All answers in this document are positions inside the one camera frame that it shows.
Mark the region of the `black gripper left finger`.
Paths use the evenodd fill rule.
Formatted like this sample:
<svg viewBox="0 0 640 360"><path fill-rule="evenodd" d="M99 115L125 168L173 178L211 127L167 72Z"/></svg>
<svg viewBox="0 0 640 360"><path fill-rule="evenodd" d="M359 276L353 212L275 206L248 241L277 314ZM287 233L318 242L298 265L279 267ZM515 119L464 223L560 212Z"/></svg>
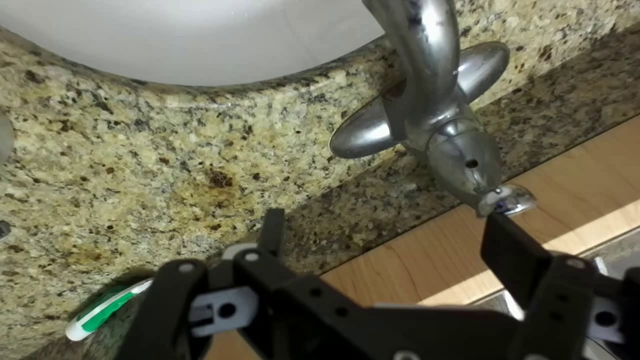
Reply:
<svg viewBox="0 0 640 360"><path fill-rule="evenodd" d="M257 248L274 259L279 257L285 230L285 212L281 208L268 208L257 237Z"/></svg>

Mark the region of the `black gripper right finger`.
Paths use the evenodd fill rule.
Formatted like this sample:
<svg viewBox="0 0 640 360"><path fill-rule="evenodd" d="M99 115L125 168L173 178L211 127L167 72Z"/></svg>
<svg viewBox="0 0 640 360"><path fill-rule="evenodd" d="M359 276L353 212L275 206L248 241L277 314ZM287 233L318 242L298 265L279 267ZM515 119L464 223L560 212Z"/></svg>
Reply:
<svg viewBox="0 0 640 360"><path fill-rule="evenodd" d="M512 218L504 215L486 218L479 259L526 313L550 309L543 279L552 255Z"/></svg>

